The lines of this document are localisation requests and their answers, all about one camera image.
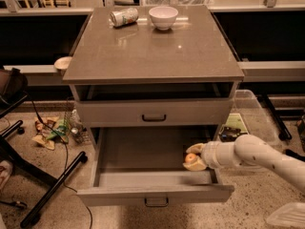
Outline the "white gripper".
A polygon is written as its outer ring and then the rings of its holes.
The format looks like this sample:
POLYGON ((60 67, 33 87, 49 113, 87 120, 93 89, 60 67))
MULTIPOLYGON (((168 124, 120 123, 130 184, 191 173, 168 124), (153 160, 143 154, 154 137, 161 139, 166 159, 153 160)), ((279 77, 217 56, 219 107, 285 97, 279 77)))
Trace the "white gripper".
POLYGON ((207 168, 225 168, 234 167, 237 164, 237 157, 234 153, 234 144, 232 142, 211 141, 208 143, 196 143, 186 150, 187 154, 201 154, 201 159, 193 163, 183 163, 183 166, 189 171, 203 171, 207 168))

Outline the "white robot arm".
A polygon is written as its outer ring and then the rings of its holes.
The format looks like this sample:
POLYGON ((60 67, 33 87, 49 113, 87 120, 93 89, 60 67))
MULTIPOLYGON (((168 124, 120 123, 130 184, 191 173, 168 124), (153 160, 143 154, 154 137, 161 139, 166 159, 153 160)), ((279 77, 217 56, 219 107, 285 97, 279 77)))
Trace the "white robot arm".
POLYGON ((186 153, 183 166, 189 171, 260 166, 305 192, 305 162, 280 153, 255 135, 241 135, 232 142, 197 143, 186 153))

